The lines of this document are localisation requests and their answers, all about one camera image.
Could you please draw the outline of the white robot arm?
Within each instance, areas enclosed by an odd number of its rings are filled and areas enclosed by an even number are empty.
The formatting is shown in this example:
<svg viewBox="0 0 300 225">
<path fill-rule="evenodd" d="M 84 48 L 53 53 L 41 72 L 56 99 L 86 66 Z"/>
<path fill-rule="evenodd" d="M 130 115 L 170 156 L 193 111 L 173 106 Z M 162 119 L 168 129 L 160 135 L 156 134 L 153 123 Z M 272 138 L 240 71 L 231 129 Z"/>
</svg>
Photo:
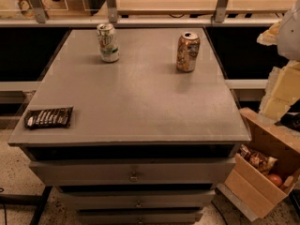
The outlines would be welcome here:
<svg viewBox="0 0 300 225">
<path fill-rule="evenodd" d="M 279 121 L 300 99 L 300 0 L 283 19 L 261 33 L 257 42 L 276 45 L 277 53 L 288 59 L 283 68 L 273 67 L 260 105 L 260 114 Z"/>
</svg>

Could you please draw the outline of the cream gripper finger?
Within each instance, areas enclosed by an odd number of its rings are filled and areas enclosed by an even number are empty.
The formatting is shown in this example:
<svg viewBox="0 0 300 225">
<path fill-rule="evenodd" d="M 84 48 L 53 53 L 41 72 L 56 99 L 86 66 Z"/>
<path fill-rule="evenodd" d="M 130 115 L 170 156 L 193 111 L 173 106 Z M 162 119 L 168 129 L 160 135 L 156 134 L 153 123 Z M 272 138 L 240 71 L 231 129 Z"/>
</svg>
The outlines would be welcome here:
<svg viewBox="0 0 300 225">
<path fill-rule="evenodd" d="M 273 67 L 265 86 L 259 114 L 279 121 L 300 99 L 300 62 L 290 60 L 283 67 Z"/>
<path fill-rule="evenodd" d="M 276 45 L 278 43 L 278 29 L 280 24 L 281 21 L 278 21 L 259 34 L 257 42 L 265 46 Z"/>
</svg>

